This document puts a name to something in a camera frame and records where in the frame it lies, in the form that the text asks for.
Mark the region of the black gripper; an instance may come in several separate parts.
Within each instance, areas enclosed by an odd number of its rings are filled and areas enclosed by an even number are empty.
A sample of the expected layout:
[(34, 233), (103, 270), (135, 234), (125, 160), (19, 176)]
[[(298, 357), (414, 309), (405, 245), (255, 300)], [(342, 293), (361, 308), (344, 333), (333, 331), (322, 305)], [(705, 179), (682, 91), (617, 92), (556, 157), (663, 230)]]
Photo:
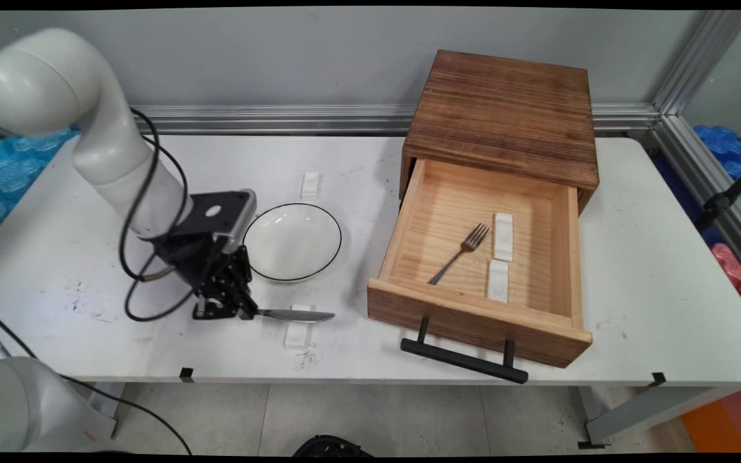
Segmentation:
[(193, 320), (253, 319), (258, 314), (249, 287), (252, 275), (246, 246), (226, 254), (229, 236), (211, 233), (158, 237), (152, 245), (154, 255), (197, 290)]

